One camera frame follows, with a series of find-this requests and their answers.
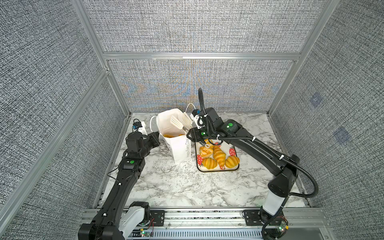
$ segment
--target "marble surface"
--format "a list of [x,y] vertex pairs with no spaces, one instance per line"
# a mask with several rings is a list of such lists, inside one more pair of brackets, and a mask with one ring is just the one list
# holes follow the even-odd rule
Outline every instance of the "marble surface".
[[[134,113],[126,136],[132,131],[132,121],[137,118],[147,124],[156,113]],[[221,118],[233,119],[269,146],[281,151],[266,114],[220,113]],[[156,123],[152,129],[157,130]],[[240,168],[233,172],[200,172],[195,162],[195,147],[192,143],[192,157],[175,165],[170,151],[160,137],[161,145],[152,149],[146,157],[146,165],[140,179],[133,187],[126,206],[133,201],[149,202],[152,207],[159,206],[200,206],[200,207],[260,207],[268,193],[267,184],[272,174],[254,158],[237,148]],[[123,142],[116,159],[116,168],[127,148]],[[116,177],[118,170],[111,175]],[[114,179],[110,178],[100,205],[107,198]],[[296,184],[293,192],[299,192]],[[305,207],[301,198],[290,197],[286,207]]]

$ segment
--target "textured wall panel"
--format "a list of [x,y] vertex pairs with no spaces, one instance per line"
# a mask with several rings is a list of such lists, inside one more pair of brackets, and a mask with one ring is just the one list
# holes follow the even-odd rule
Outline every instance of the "textured wall panel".
[[105,51],[299,52],[326,0],[84,0]]
[[0,4],[0,207],[101,66],[69,0]]
[[267,111],[290,60],[110,60],[133,112],[185,110],[199,102],[217,111]]
[[125,115],[105,80],[3,236],[74,239],[91,208]]
[[383,29],[383,1],[342,0],[272,116],[339,240],[384,235]]

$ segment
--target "white paper bag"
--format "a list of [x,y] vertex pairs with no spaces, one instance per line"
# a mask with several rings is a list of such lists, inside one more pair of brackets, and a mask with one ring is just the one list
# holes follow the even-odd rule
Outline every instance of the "white paper bag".
[[160,135],[164,137],[164,134],[178,137],[164,137],[167,147],[171,151],[173,159],[176,164],[188,160],[191,158],[191,141],[185,135],[185,131],[173,126],[170,122],[171,116],[175,116],[178,120],[183,119],[183,112],[179,109],[171,109],[157,116],[153,116],[149,123],[149,128],[152,131],[152,119],[156,117],[157,128]]

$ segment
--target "croissant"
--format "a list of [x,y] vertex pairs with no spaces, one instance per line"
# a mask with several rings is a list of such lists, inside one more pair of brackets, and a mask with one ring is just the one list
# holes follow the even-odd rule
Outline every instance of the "croissant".
[[204,142],[209,145],[210,148],[213,148],[214,145],[208,141],[208,139],[205,139]]
[[226,154],[223,152],[220,147],[215,146],[214,147],[214,159],[217,161],[218,165],[223,167],[225,164],[225,157]]
[[210,157],[204,158],[203,166],[206,167],[207,169],[213,169],[217,166],[217,162]]
[[209,157],[212,155],[212,153],[214,152],[214,150],[210,147],[200,147],[200,156],[202,158],[206,158],[206,157]]
[[227,168],[233,168],[239,163],[240,159],[236,156],[229,156],[225,161],[225,165],[227,166]]

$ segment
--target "red strawberry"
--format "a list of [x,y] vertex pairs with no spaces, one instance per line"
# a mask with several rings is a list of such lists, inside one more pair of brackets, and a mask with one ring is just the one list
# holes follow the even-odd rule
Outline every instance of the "red strawberry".
[[202,165],[203,158],[200,155],[197,155],[197,164]]
[[229,149],[229,155],[231,155],[231,156],[236,156],[235,147],[231,147],[231,148]]

